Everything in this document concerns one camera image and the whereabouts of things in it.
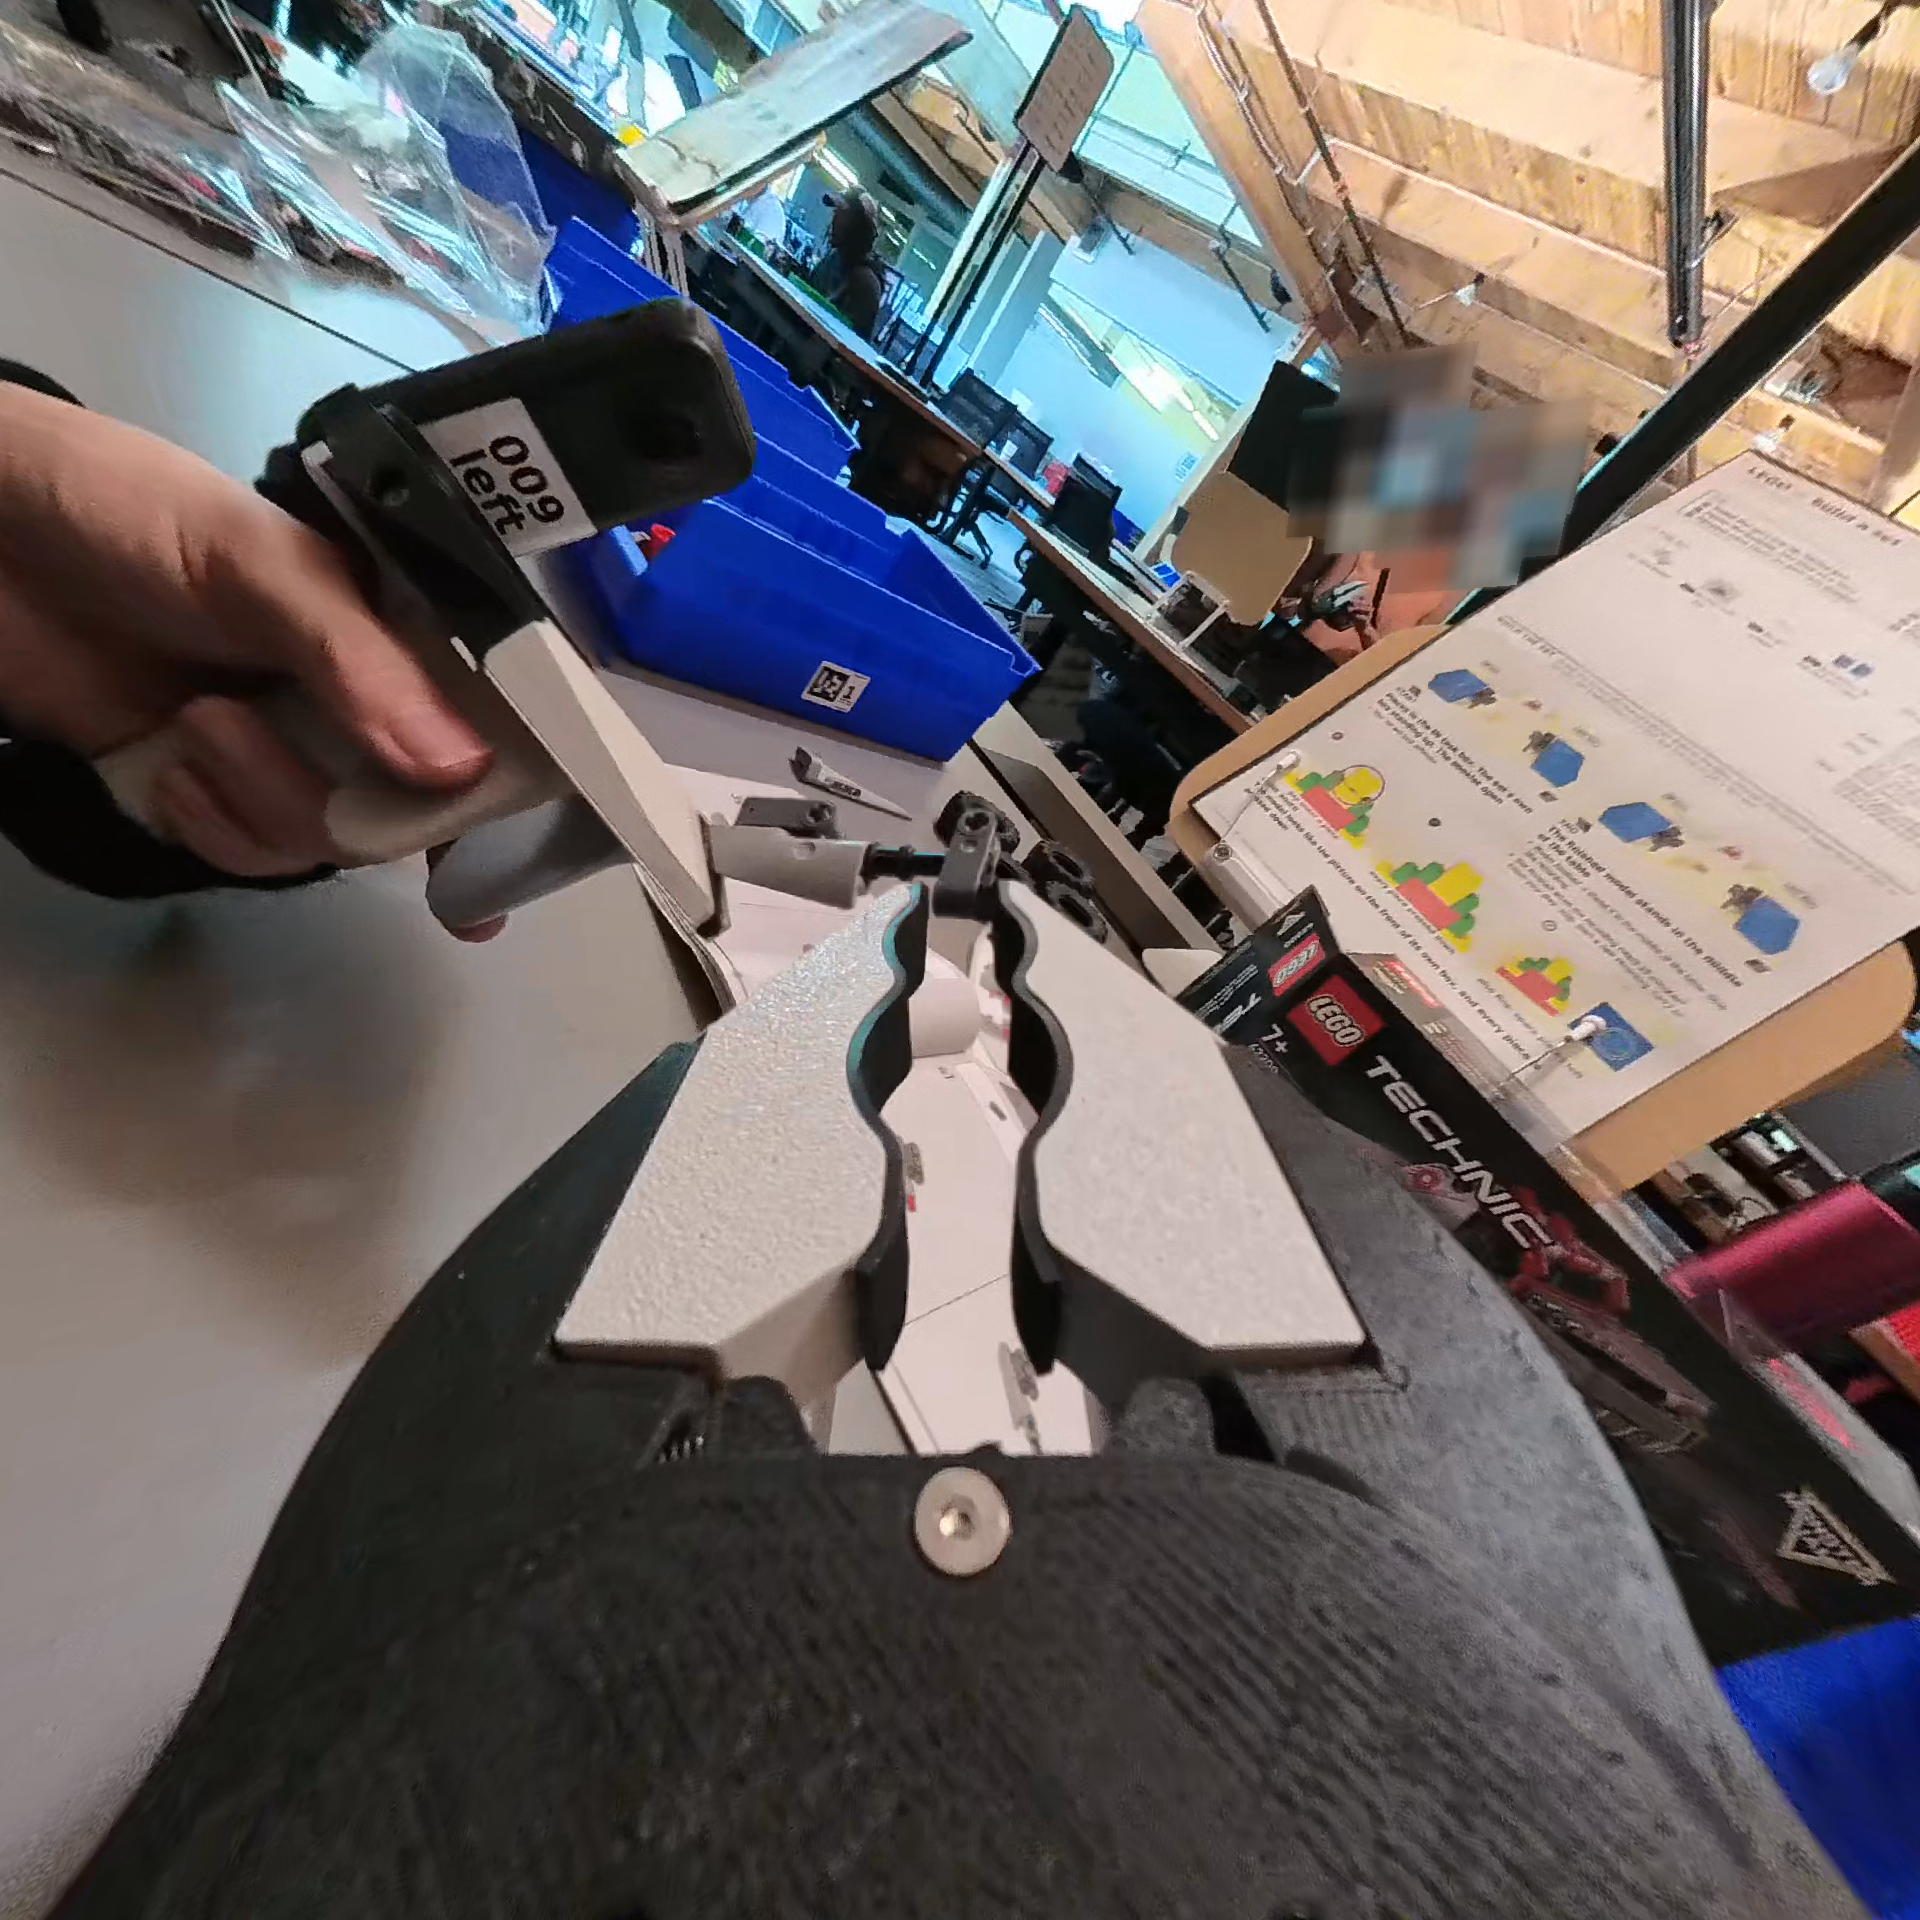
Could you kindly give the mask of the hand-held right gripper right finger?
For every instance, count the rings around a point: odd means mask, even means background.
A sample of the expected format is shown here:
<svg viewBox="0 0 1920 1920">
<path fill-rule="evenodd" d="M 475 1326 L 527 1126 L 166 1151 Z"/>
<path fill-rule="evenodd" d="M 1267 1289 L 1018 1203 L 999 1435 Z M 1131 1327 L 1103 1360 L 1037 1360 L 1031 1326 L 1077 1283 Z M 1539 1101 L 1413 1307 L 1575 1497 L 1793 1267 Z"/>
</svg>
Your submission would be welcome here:
<svg viewBox="0 0 1920 1920">
<path fill-rule="evenodd" d="M 1039 1374 L 1341 1363 L 1364 1327 L 1214 1031 L 1005 880 L 1014 1326 Z"/>
</svg>

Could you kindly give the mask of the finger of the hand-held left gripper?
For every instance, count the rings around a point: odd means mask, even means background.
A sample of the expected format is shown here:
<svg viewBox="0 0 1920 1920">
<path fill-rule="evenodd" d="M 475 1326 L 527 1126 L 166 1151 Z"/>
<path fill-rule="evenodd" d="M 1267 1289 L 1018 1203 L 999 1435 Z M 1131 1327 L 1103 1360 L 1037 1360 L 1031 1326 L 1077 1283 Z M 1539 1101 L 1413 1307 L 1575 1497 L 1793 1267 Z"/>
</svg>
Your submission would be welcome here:
<svg viewBox="0 0 1920 1920">
<path fill-rule="evenodd" d="M 699 933 L 725 925 L 725 881 L 706 821 L 559 625 L 543 616 L 489 647 L 489 678 L 614 842 L 597 846 L 571 813 L 542 829 L 515 817 L 524 849 L 493 862 L 489 914 L 509 914 L 611 866 L 636 866 Z"/>
</svg>

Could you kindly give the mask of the grey toy cylinder assembly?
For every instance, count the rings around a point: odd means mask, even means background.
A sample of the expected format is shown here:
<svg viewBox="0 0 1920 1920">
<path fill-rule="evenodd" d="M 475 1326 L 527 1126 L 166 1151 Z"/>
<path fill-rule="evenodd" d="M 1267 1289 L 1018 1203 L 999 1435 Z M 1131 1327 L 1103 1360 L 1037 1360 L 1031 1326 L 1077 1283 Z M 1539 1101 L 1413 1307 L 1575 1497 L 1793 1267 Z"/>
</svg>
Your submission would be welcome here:
<svg viewBox="0 0 1920 1920">
<path fill-rule="evenodd" d="M 931 880 L 941 853 L 849 838 L 835 797 L 745 797 L 731 821 L 705 815 L 717 881 L 853 907 L 885 880 Z"/>
</svg>

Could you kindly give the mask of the black slanted pole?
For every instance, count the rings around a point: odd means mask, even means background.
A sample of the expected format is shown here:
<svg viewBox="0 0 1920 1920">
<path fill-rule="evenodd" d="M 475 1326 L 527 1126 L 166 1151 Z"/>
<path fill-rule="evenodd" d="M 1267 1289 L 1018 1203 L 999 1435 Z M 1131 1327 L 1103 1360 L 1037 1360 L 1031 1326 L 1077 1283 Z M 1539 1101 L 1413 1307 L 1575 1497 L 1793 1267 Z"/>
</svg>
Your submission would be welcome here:
<svg viewBox="0 0 1920 1920">
<path fill-rule="evenodd" d="M 1915 235 L 1918 141 L 1575 486 L 1556 549 L 1566 557 L 1692 449 L 1834 307 Z"/>
</svg>

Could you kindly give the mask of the grey desk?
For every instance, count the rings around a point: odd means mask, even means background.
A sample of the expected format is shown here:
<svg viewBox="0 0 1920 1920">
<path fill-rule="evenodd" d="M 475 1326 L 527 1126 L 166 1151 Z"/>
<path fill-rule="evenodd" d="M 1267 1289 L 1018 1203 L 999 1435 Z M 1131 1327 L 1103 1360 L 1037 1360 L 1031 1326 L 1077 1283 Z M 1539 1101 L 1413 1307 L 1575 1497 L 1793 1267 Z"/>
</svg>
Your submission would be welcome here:
<svg viewBox="0 0 1920 1920">
<path fill-rule="evenodd" d="M 5 849 L 5 1914 L 129 1800 L 415 1286 L 714 1015 L 625 870 L 479 946 L 423 887 L 108 903 Z"/>
</svg>

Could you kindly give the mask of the black toy set box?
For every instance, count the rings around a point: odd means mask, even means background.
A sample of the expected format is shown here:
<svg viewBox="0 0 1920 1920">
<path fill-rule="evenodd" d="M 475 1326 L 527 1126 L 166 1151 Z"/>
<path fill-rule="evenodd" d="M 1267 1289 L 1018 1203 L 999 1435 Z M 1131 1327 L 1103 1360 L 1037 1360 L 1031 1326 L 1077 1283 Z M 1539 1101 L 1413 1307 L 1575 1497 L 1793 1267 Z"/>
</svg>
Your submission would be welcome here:
<svg viewBox="0 0 1920 1920">
<path fill-rule="evenodd" d="M 1738 1307 L 1692 1307 L 1635 1208 L 1516 1071 L 1317 891 L 1173 997 L 1324 1114 L 1505 1286 L 1607 1438 L 1717 1663 L 1915 1616 L 1915 1514 L 1879 1441 Z"/>
</svg>

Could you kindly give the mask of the white instruction booklet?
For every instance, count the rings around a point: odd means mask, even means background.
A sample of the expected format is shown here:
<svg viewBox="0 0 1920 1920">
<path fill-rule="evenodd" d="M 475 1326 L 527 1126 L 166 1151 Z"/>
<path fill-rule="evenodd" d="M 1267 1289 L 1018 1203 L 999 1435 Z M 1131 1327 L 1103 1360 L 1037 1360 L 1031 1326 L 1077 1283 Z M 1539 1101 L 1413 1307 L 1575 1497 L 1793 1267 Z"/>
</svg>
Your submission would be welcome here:
<svg viewBox="0 0 1920 1920">
<path fill-rule="evenodd" d="M 1018 1154 L 1033 1121 L 1005 1070 L 1010 1005 L 989 933 L 931 919 L 910 1000 L 914 1062 L 883 1110 L 903 1147 L 908 1297 L 889 1362 L 766 1376 L 819 1398 L 802 1410 L 825 1450 L 1089 1456 L 1102 1416 L 1065 1367 L 1039 1374 L 1020 1341 L 1010 1282 Z"/>
</svg>

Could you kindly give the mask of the light bulb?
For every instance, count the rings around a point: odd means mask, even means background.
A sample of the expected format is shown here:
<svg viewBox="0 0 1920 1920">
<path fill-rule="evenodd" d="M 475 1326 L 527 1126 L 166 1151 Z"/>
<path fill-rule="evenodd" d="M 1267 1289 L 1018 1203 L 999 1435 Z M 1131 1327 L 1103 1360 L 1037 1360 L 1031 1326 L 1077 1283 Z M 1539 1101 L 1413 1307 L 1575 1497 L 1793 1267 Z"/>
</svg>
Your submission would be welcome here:
<svg viewBox="0 0 1920 1920">
<path fill-rule="evenodd" d="M 1898 9 L 1900 3 L 1895 1 L 1882 1 L 1876 10 L 1849 34 L 1849 39 L 1815 59 L 1806 72 L 1807 88 L 1821 101 L 1843 94 L 1852 85 L 1867 48 L 1879 40 L 1890 14 Z"/>
</svg>

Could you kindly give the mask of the black monitor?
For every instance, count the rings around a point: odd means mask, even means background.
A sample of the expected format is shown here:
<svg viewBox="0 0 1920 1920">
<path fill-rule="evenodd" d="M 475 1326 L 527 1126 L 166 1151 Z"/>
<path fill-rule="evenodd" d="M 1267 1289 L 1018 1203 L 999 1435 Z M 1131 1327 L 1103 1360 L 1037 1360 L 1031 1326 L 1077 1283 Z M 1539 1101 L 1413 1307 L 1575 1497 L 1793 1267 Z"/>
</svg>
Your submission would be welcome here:
<svg viewBox="0 0 1920 1920">
<path fill-rule="evenodd" d="M 1227 458 L 1229 477 L 1286 510 L 1306 423 L 1334 405 L 1334 386 L 1283 360 L 1274 362 Z"/>
</svg>

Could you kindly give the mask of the metal pole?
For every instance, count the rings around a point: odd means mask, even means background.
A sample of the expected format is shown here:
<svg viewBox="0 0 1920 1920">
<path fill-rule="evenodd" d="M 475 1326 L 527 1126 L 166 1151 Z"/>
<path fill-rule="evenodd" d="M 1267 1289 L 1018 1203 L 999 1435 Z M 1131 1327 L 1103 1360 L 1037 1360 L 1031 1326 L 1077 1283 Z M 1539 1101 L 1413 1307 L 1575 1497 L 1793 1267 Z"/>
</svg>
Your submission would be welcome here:
<svg viewBox="0 0 1920 1920">
<path fill-rule="evenodd" d="M 1679 352 L 1705 328 L 1709 246 L 1708 146 L 1713 109 L 1713 1 L 1660 1 L 1663 130 L 1667 337 Z"/>
</svg>

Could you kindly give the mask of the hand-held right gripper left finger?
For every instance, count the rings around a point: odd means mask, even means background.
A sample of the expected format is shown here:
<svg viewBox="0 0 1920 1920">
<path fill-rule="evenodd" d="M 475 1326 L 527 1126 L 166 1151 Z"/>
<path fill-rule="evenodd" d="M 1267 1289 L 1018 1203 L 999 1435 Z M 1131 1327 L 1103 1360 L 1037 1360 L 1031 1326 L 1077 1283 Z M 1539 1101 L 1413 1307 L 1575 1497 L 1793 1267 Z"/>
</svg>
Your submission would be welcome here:
<svg viewBox="0 0 1920 1920">
<path fill-rule="evenodd" d="M 558 1323 L 570 1358 L 881 1370 L 906 1326 L 906 1151 L 925 887 L 867 899 L 709 1025 Z"/>
</svg>

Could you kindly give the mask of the blue container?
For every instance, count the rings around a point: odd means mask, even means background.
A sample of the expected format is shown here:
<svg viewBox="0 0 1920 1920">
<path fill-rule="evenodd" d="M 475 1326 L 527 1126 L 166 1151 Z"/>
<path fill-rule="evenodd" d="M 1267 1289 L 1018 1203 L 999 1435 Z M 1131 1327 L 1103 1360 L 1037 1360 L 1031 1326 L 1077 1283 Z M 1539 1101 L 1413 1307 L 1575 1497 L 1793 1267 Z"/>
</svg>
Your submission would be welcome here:
<svg viewBox="0 0 1920 1920">
<path fill-rule="evenodd" d="M 1777 1784 L 1858 1902 L 1918 1914 L 1918 1621 L 1719 1667 Z"/>
</svg>

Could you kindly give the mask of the magenta box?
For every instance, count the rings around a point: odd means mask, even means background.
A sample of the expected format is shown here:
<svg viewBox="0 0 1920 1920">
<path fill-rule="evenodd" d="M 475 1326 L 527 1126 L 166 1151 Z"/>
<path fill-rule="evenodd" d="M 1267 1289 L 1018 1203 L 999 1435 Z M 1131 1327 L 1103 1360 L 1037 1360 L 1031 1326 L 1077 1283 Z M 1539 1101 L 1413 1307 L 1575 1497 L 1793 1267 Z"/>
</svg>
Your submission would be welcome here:
<svg viewBox="0 0 1920 1920">
<path fill-rule="evenodd" d="M 1918 1301 L 1918 1161 L 1826 1187 L 1663 1277 L 1690 1309 L 1731 1305 L 1790 1352 L 1871 1327 Z"/>
</svg>

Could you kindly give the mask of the grey blade toy piece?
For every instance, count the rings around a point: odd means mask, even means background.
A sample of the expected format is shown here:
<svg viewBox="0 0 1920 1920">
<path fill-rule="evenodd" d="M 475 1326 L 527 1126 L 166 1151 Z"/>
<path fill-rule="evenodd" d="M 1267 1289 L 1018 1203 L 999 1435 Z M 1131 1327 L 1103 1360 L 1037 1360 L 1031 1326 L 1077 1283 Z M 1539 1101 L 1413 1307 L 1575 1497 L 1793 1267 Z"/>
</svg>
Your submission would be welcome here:
<svg viewBox="0 0 1920 1920">
<path fill-rule="evenodd" d="M 914 817 L 914 810 L 910 807 L 885 797 L 877 789 L 868 784 L 860 784 L 857 778 L 842 774 L 809 746 L 796 746 L 791 752 L 789 770 L 801 784 L 820 790 L 835 799 L 877 810 L 889 821 L 908 823 Z"/>
</svg>

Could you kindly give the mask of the blue storage bin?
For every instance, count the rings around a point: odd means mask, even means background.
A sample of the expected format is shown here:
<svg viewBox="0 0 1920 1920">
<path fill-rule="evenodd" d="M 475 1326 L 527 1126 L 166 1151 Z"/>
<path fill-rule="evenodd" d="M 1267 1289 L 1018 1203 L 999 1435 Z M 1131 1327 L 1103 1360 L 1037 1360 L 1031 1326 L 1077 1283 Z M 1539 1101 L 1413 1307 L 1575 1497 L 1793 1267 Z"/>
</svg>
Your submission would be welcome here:
<svg viewBox="0 0 1920 1920">
<path fill-rule="evenodd" d="M 675 289 L 597 227 L 567 218 L 543 263 L 543 294 L 546 331 L 559 331 L 671 299 Z M 798 386 L 770 354 L 730 325 L 717 320 L 714 327 L 756 437 L 754 477 L 861 534 L 887 534 L 887 515 L 843 485 L 855 439 L 843 424 L 830 423 L 825 400 Z"/>
</svg>

